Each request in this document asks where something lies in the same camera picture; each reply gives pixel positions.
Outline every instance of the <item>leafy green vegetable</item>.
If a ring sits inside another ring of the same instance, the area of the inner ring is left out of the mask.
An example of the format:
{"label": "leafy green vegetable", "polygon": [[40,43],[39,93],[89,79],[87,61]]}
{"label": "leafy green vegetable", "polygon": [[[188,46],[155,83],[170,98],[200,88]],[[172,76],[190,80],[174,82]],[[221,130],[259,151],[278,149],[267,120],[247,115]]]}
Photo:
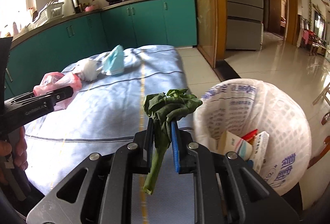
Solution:
{"label": "leafy green vegetable", "polygon": [[187,90],[173,89],[169,90],[166,95],[165,93],[150,94],[144,99],[143,109],[154,121],[156,148],[152,157],[151,170],[143,187],[143,190],[150,195],[155,188],[165,152],[172,141],[171,121],[173,119],[178,121],[186,117],[203,103],[195,95],[185,94]]}

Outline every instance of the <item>metal screw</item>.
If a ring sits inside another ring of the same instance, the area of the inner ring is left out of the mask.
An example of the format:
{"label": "metal screw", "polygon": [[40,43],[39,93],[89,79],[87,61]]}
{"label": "metal screw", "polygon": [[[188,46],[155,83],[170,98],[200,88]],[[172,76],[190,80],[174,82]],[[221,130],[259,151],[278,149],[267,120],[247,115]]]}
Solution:
{"label": "metal screw", "polygon": [[227,153],[227,157],[229,159],[234,160],[234,159],[237,159],[237,154],[236,154],[236,152],[230,151],[230,152]]}
{"label": "metal screw", "polygon": [[138,146],[139,146],[138,144],[132,142],[127,145],[127,148],[132,150],[132,149],[137,149]]}
{"label": "metal screw", "polygon": [[92,161],[96,161],[96,160],[98,160],[99,157],[100,157],[100,155],[99,155],[98,153],[92,153],[92,154],[90,155],[90,159],[91,159]]}
{"label": "metal screw", "polygon": [[191,143],[189,143],[188,147],[189,147],[190,149],[197,149],[197,148],[198,148],[198,143],[196,143],[196,142],[191,142]]}

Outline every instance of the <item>countertop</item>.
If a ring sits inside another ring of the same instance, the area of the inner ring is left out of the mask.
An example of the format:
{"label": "countertop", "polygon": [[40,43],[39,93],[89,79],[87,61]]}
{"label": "countertop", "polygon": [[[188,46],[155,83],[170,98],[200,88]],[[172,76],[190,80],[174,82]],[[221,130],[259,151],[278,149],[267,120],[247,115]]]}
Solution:
{"label": "countertop", "polygon": [[86,16],[86,15],[89,15],[89,14],[93,14],[93,13],[97,13],[97,12],[103,12],[103,11],[106,11],[106,10],[109,10],[109,9],[112,9],[112,8],[132,4],[132,3],[136,3],[136,2],[141,2],[141,1],[148,1],[148,0],[127,0],[127,1],[123,1],[123,2],[120,2],[120,3],[114,4],[114,5],[110,5],[108,7],[104,7],[102,9],[97,9],[97,10],[94,10],[94,11],[91,11],[91,12],[81,12],[81,13],[77,13],[77,14],[74,14],[74,15],[62,17],[60,19],[51,21],[51,22],[46,23],[42,26],[39,26],[39,27],[29,31],[29,32],[19,33],[19,34],[15,35],[14,38],[13,38],[11,49],[15,48],[17,45],[21,44],[25,40],[37,35],[38,33],[42,32],[42,31],[45,31],[46,29],[51,28],[55,25],[58,25],[58,24],[61,24],[61,23],[64,23],[64,22],[82,17],[82,16]]}

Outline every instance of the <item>doorway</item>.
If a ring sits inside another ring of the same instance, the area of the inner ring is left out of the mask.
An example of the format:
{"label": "doorway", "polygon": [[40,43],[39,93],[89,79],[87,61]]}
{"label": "doorway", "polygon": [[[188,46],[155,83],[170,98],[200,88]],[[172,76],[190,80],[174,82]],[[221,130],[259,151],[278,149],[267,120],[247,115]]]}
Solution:
{"label": "doorway", "polygon": [[287,14],[287,0],[269,0],[268,31],[284,38]]}

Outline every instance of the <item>dish rack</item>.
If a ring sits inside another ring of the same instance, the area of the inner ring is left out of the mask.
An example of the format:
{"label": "dish rack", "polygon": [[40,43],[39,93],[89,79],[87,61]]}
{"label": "dish rack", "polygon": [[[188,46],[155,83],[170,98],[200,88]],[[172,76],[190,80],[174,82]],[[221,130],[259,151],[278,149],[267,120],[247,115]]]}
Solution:
{"label": "dish rack", "polygon": [[54,19],[63,17],[62,6],[64,2],[57,2],[45,6],[38,14],[38,17],[28,25],[29,31],[35,29]]}

